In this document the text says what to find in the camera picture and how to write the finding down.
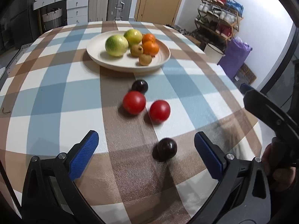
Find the person's right hand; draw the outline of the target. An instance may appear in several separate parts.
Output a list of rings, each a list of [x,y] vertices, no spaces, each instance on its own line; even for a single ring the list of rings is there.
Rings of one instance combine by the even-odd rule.
[[[289,167],[289,168],[281,168],[272,170],[270,168],[270,158],[272,156],[272,148],[273,144],[275,142],[276,138],[272,139],[272,143],[268,144],[267,147],[264,150],[264,153],[262,155],[262,163],[265,170],[266,175],[270,175],[272,179],[275,182],[275,187],[279,191],[284,191],[288,189],[294,182],[295,176],[296,176],[296,168],[295,167]]]

